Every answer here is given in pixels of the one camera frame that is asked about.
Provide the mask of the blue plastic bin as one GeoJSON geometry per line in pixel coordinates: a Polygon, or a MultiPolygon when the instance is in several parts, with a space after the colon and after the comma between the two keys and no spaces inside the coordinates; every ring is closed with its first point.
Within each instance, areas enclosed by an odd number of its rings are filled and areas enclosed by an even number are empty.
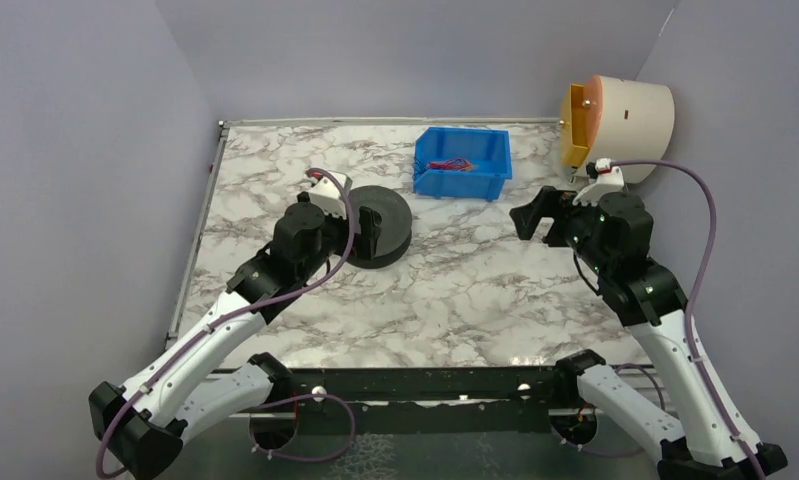
{"type": "Polygon", "coordinates": [[[499,198],[512,178],[509,133],[430,127],[416,140],[414,193],[434,198],[499,198]]]}

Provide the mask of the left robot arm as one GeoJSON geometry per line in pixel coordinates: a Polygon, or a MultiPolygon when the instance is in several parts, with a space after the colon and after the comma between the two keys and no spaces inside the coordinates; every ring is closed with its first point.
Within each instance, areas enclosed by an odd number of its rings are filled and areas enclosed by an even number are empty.
{"type": "Polygon", "coordinates": [[[289,206],[271,240],[236,269],[185,337],[122,383],[104,381],[94,388],[88,402],[99,441],[98,478],[129,473],[154,479],[189,440],[231,414],[299,401],[289,369],[270,354],[253,357],[227,379],[205,379],[236,347],[342,266],[374,258],[382,215],[349,202],[341,209],[333,214],[310,201],[289,206]]]}

